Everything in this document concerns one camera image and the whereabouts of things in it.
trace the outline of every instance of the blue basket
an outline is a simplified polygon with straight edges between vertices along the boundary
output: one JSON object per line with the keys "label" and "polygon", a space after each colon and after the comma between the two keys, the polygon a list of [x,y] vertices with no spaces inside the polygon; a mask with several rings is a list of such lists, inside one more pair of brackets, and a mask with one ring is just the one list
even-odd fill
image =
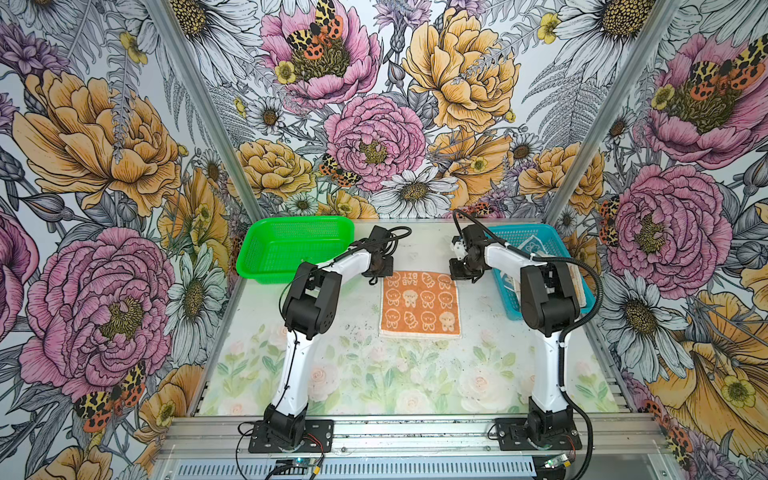
{"label": "blue basket", "polygon": [[[519,247],[523,242],[530,238],[531,235],[535,235],[541,240],[541,243],[544,245],[544,248],[549,255],[558,257],[571,256],[568,249],[565,248],[563,240],[560,240],[558,232],[549,225],[542,223],[526,223],[522,225],[489,227],[489,229],[516,247]],[[526,244],[523,247],[523,250],[531,252],[529,246],[531,246],[531,243]],[[507,312],[507,317],[509,317],[510,320],[522,320],[523,317],[520,314],[520,303],[518,302],[517,295],[515,295],[514,291],[504,286],[505,281],[502,279],[502,274],[498,269],[493,269],[493,276],[496,279],[498,292],[502,296],[502,302],[504,303],[504,310]],[[581,314],[584,315],[589,312],[594,305],[594,295],[592,295],[592,292],[589,290],[587,283],[584,282],[584,279],[581,279],[581,283],[584,286],[584,296],[587,298],[587,305],[581,309]]]}

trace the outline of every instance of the table surface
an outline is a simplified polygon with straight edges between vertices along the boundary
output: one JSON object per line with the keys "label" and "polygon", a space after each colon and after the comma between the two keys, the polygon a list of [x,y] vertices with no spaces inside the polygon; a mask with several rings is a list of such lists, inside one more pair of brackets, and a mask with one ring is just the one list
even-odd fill
{"label": "table surface", "polygon": [[[397,223],[378,223],[387,228]],[[356,238],[374,223],[356,223]],[[409,223],[395,270],[447,273],[455,227]],[[461,339],[381,337],[382,284],[345,283],[336,319],[320,341],[310,380],[309,415],[417,415],[528,411],[534,382],[533,335],[507,319],[493,275],[458,282]],[[247,280],[198,415],[262,415],[283,368],[286,332],[277,299],[284,285]],[[571,334],[568,392],[587,412],[617,412],[583,330]]]}

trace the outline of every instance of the orange towel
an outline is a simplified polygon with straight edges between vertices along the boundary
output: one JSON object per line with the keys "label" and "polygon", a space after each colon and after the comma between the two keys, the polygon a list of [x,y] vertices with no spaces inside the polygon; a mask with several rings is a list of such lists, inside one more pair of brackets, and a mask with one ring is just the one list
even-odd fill
{"label": "orange towel", "polygon": [[461,338],[458,291],[449,275],[402,271],[383,283],[382,336]]}

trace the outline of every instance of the green basket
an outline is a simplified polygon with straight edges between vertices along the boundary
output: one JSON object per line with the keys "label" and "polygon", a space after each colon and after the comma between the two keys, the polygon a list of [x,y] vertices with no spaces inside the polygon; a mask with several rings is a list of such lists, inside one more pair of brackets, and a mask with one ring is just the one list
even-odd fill
{"label": "green basket", "polygon": [[259,283],[288,283],[302,262],[320,263],[355,240],[346,217],[279,217],[254,223],[237,257],[237,272]]}

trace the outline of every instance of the wall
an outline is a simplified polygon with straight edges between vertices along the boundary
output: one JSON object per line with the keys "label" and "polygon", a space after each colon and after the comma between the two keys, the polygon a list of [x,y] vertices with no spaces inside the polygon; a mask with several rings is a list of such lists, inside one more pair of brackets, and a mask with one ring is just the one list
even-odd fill
{"label": "wall", "polygon": [[601,272],[601,331],[691,478],[768,475],[767,18],[683,3],[606,132],[600,206],[555,225]]}
{"label": "wall", "polygon": [[138,7],[0,3],[3,478],[146,478],[236,279],[249,223]]}
{"label": "wall", "polygon": [[433,218],[542,216],[654,1],[609,3],[172,5],[269,215]]}

